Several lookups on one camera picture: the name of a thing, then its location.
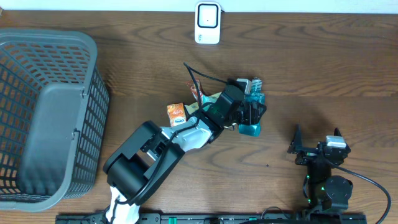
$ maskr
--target white wall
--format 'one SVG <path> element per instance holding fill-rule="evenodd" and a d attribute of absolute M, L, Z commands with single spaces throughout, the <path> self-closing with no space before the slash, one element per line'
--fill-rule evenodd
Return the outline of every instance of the white wall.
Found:
<path fill-rule="evenodd" d="M 192 0 L 0 0 L 5 9 L 194 11 Z M 226 12 L 398 13 L 398 0 L 217 0 Z"/>

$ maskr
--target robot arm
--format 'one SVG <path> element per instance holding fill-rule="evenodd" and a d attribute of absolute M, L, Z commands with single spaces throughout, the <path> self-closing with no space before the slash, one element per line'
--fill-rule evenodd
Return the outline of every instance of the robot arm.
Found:
<path fill-rule="evenodd" d="M 182 156 L 213 142 L 233 124 L 256 124 L 266 107 L 244 102 L 245 89 L 229 80 L 217 101 L 207 111 L 198 110 L 178 126 L 158 127 L 147 121 L 106 161 L 112 202 L 106 213 L 110 223 L 135 223 L 138 209 L 161 185 Z M 138 155 L 142 151 L 153 158 L 148 166 Z"/>
<path fill-rule="evenodd" d="M 206 139 L 207 142 L 211 140 L 211 137 L 208 138 L 209 134 L 207 132 L 202 133 L 202 128 L 203 130 L 209 130 L 205 126 L 200 127 L 200 120 L 198 121 L 198 117 L 195 119 L 192 118 L 190 122 L 195 123 L 194 130 L 191 130 L 191 126 L 189 124 L 186 124 L 185 126 L 178 126 L 176 128 L 159 128 L 159 132 L 165 136 L 166 139 L 169 141 L 171 140 L 174 142 L 177 147 L 176 149 L 179 149 L 179 152 L 183 154 L 185 151 L 183 150 L 194 148 L 194 147 L 200 147 L 201 144 L 206 144 Z M 144 123 L 132 136 L 131 138 L 134 138 L 137 136 L 138 133 L 143 133 L 143 130 L 149 129 L 150 125 L 153 125 L 151 122 Z M 366 224 L 366 216 L 365 215 L 355 215 L 355 214 L 344 214 L 344 211 L 347 210 L 348 208 L 348 200 L 351 197 L 352 194 L 352 189 L 353 189 L 353 183 L 350 180 L 345 179 L 342 176 L 338 175 L 332 175 L 331 174 L 331 169 L 336 168 L 339 170 L 342 170 L 344 172 L 347 172 L 349 174 L 353 174 L 356 177 L 362 178 L 364 180 L 369 181 L 370 183 L 374 184 L 375 186 L 379 187 L 387 196 L 387 208 L 385 212 L 383 213 L 382 217 L 377 221 L 377 223 L 381 223 L 385 217 L 387 216 L 390 207 L 391 207 L 391 196 L 389 195 L 388 191 L 376 183 L 375 181 L 364 177 L 360 174 L 354 173 L 350 170 L 346 170 L 339 165 L 341 165 L 344 162 L 344 159 L 348 157 L 348 154 L 351 152 L 351 149 L 341 136 L 341 133 L 339 132 L 338 129 L 335 129 L 335 133 L 332 136 L 327 136 L 325 141 L 320 141 L 318 142 L 316 147 L 305 147 L 303 145 L 302 141 L 302 135 L 299 126 L 297 126 L 297 131 L 295 133 L 295 136 L 293 138 L 293 141 L 291 142 L 288 153 L 296 154 L 296 160 L 295 163 L 297 165 L 301 166 L 307 166 L 308 170 L 308 175 L 305 177 L 305 181 L 303 184 L 303 194 L 304 197 L 308 199 L 308 204 L 309 207 L 302 210 L 302 211 L 297 211 L 294 212 L 293 214 L 291 213 L 284 213 L 280 208 L 278 207 L 269 207 L 264 210 L 261 216 L 258 214 L 252 214 L 252 215 L 161 215 L 161 214 L 156 214 L 156 213 L 142 213 L 139 214 L 139 205 L 143 203 L 152 193 L 153 191 L 156 190 L 154 188 L 153 191 L 149 193 L 147 192 L 147 188 L 144 186 L 142 187 L 138 192 L 137 195 L 140 195 L 142 197 L 133 197 L 133 200 L 129 200 L 131 198 L 130 195 L 126 194 L 123 192 L 123 187 L 126 186 L 126 183 L 131 183 L 129 180 L 125 180 L 123 182 L 120 180 L 118 182 L 116 179 L 115 183 L 119 183 L 119 185 L 114 185 L 111 186 L 111 191 L 112 191 L 112 199 L 115 201 L 116 199 L 119 201 L 125 201 L 127 202 L 126 204 L 121 204 L 117 203 L 118 205 L 115 206 L 116 204 L 113 202 L 110 206 L 109 210 L 106 210 L 106 218 L 103 217 L 103 212 L 99 213 L 94 213 L 92 215 L 86 215 L 86 216 L 58 216 L 56 219 L 56 223 L 58 224 L 82 224 L 82 223 L 135 223 L 140 219 L 141 224 L 159 224 L 159 223 L 176 223 L 177 220 L 178 222 L 182 223 L 204 223 L 204 224 L 234 224 L 234 223 L 240 223 L 240 224 L 260 224 L 260 223 L 359 223 L 359 224 Z M 178 132 L 178 130 L 184 130 L 181 131 L 178 134 L 178 138 L 173 138 L 172 136 L 174 135 L 175 137 L 177 135 L 172 134 L 173 132 Z M 189 138 L 189 134 L 192 134 L 194 136 L 200 136 L 201 139 L 199 141 L 193 140 L 195 145 L 188 146 L 187 144 L 184 143 L 184 140 L 179 140 L 179 138 Z M 153 142 L 157 142 L 156 140 L 151 140 L 151 149 L 153 149 Z M 167 170 L 168 172 L 172 169 L 168 169 L 167 166 L 172 166 L 174 167 L 175 163 L 173 158 L 175 158 L 176 155 L 180 156 L 177 151 L 174 152 L 174 156 L 169 154 L 168 159 L 171 158 L 171 161 L 173 164 L 170 163 L 170 161 L 166 159 L 162 155 L 168 154 L 170 151 L 164 151 L 161 154 L 160 157 L 157 157 L 157 155 L 154 153 L 156 156 L 154 159 L 158 164 L 166 164 L 165 169 L 159 169 L 158 172 L 155 170 L 157 169 L 158 166 L 156 166 L 152 172 L 151 177 L 157 177 L 156 180 L 158 180 L 158 177 L 162 177 L 162 180 L 164 180 L 165 176 L 167 176 L 168 173 L 164 174 L 164 170 Z M 122 173 L 122 175 L 125 175 L 125 177 L 130 178 L 130 174 L 127 173 Z M 277 208 L 281 211 L 281 213 L 268 213 L 268 211 L 272 208 Z"/>

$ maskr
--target black plastic part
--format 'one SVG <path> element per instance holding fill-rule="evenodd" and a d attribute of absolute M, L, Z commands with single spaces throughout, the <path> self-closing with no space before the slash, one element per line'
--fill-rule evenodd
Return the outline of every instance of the black plastic part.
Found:
<path fill-rule="evenodd" d="M 300 215 L 288 220 L 282 213 L 267 213 L 262 220 L 259 214 L 233 215 L 233 214 L 213 214 L 213 215 L 161 215 L 158 213 L 142 213 L 137 224 L 169 224 L 172 218 L 177 224 L 260 224 L 260 223 L 341 223 L 341 224 L 367 224 L 365 215 L 312 215 L 311 221 L 305 221 Z M 58 215 L 55 224 L 108 224 L 102 215 Z"/>
<path fill-rule="evenodd" d="M 242 89 L 235 85 L 227 85 L 205 114 L 212 122 L 222 128 L 227 126 L 227 121 L 238 110 L 243 100 L 244 92 Z"/>
<path fill-rule="evenodd" d="M 335 136 L 341 136 L 336 128 Z M 297 154 L 295 163 L 307 166 L 307 177 L 303 184 L 304 196 L 307 196 L 306 185 L 308 186 L 308 197 L 310 209 L 305 210 L 306 220 L 316 215 L 340 216 L 348 209 L 348 199 L 351 197 L 352 182 L 340 176 L 331 175 L 331 167 L 325 162 L 320 153 L 335 164 L 342 164 L 351 149 L 347 145 L 344 149 L 327 146 L 325 142 L 319 142 L 315 148 L 304 147 L 300 126 L 297 126 L 292 143 L 287 151 Z"/>
<path fill-rule="evenodd" d="M 258 102 L 243 102 L 231 117 L 231 123 L 252 125 L 258 124 L 267 107 Z"/>
<path fill-rule="evenodd" d="M 135 201 L 129 202 L 129 205 L 144 203 L 159 188 L 185 154 L 178 144 L 171 144 L 164 154 L 164 162 L 160 164 L 153 181 L 145 191 L 137 195 L 140 189 L 148 183 L 159 160 L 148 166 L 136 153 L 140 149 L 144 152 L 151 150 L 159 156 L 163 153 L 167 141 L 168 139 L 161 133 L 161 129 L 152 121 L 147 121 L 105 162 L 103 170 L 108 175 L 108 184 L 116 187 L 127 200 L 137 196 Z"/>

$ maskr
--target snack package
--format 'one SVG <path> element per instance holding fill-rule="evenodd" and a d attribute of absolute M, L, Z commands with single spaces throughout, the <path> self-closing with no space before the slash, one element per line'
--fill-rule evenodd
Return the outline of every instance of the snack package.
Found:
<path fill-rule="evenodd" d="M 167 114 L 171 127 L 187 122 L 183 103 L 167 105 Z"/>
<path fill-rule="evenodd" d="M 199 87 L 200 99 L 201 99 L 202 102 L 203 102 L 203 90 L 201 89 L 200 81 L 199 81 L 199 80 L 196 80 L 196 81 L 197 81 L 198 87 Z M 192 92 L 192 94 L 193 94 L 193 97 L 195 97 L 195 99 L 198 101 L 198 92 L 197 92 L 196 86 L 195 86 L 195 84 L 193 83 L 193 81 L 192 81 L 192 80 L 187 81 L 186 84 L 187 84 L 187 86 L 191 89 L 191 92 Z"/>
<path fill-rule="evenodd" d="M 218 99 L 218 97 L 221 95 L 221 92 L 213 94 L 211 96 L 206 96 L 208 99 L 208 102 L 215 103 Z M 204 110 L 207 111 L 207 109 L 210 107 L 210 105 L 204 107 Z M 198 102 L 192 103 L 191 105 L 185 105 L 185 109 L 187 110 L 188 114 L 192 114 L 195 112 L 197 109 L 199 109 Z"/>

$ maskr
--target blue bottle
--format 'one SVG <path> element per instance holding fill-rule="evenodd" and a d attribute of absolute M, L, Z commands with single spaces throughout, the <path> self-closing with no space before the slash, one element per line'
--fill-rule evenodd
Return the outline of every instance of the blue bottle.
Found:
<path fill-rule="evenodd" d="M 262 81 L 259 78 L 254 78 L 252 80 L 250 94 L 246 96 L 245 100 L 247 102 L 258 102 L 264 105 L 266 103 L 266 96 L 265 94 L 261 93 L 261 86 L 262 86 Z M 261 132 L 260 122 L 252 125 L 244 125 L 244 124 L 239 125 L 239 133 L 241 134 L 247 134 L 250 136 L 257 137 L 258 135 L 260 135 L 260 132 Z"/>

